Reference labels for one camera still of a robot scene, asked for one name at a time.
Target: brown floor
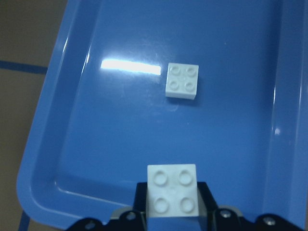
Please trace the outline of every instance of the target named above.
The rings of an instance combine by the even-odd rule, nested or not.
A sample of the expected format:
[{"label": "brown floor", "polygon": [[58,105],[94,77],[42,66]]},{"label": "brown floor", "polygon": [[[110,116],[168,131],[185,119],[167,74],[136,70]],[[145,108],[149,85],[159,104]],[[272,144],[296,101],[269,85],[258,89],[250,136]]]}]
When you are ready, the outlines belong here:
[{"label": "brown floor", "polygon": [[[1,0],[0,60],[48,66],[66,0]],[[0,230],[16,231],[16,177],[45,76],[0,69]],[[30,222],[29,231],[54,231]]]}]

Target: metal screw head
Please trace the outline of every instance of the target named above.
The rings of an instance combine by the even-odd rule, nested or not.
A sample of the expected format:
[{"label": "metal screw head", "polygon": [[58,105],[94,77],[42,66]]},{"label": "metal screw head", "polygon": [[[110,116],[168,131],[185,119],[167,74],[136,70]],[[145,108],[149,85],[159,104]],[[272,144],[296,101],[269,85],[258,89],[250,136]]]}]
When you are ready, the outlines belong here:
[{"label": "metal screw head", "polygon": [[265,217],[263,218],[263,221],[265,224],[270,225],[270,226],[273,226],[276,224],[276,221],[271,217]]},{"label": "metal screw head", "polygon": [[224,218],[229,218],[231,217],[231,212],[228,210],[221,210],[220,215]]}]

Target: blue tray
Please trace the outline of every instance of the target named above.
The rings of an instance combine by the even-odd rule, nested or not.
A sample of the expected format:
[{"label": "blue tray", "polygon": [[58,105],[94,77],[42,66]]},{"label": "blue tray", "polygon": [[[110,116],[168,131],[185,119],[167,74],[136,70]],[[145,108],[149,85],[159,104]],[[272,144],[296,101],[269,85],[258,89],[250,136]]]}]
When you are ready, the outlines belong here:
[{"label": "blue tray", "polygon": [[[195,100],[165,97],[169,62],[199,65]],[[304,227],[307,137],[307,1],[69,1],[17,192],[41,223],[107,222],[148,164],[195,163],[219,204]]]}]

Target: dark blue line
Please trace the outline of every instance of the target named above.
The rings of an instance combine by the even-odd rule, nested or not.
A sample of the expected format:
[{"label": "dark blue line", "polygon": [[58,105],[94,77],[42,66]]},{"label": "dark blue line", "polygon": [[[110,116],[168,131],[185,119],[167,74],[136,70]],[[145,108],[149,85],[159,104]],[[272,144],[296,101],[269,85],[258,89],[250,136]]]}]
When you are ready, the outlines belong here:
[{"label": "dark blue line", "polygon": [[19,64],[19,63],[13,63],[13,62],[1,61],[1,60],[0,60],[0,68],[12,70],[12,71],[22,71],[22,72],[28,72],[28,73],[33,73],[33,74],[43,74],[43,75],[45,75],[47,72],[47,67],[44,67],[44,66]]},{"label": "dark blue line", "polygon": [[29,223],[30,223],[30,217],[23,211],[20,218],[18,231],[27,231]]}]

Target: white block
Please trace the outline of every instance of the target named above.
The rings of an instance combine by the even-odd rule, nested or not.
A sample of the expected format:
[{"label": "white block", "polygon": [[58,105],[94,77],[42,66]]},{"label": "white block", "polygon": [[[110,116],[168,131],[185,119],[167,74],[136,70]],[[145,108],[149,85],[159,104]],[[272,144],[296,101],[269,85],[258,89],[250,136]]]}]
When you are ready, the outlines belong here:
[{"label": "white block", "polygon": [[193,100],[197,94],[198,65],[169,63],[166,96]]},{"label": "white block", "polygon": [[199,216],[196,166],[148,165],[148,217]]}]

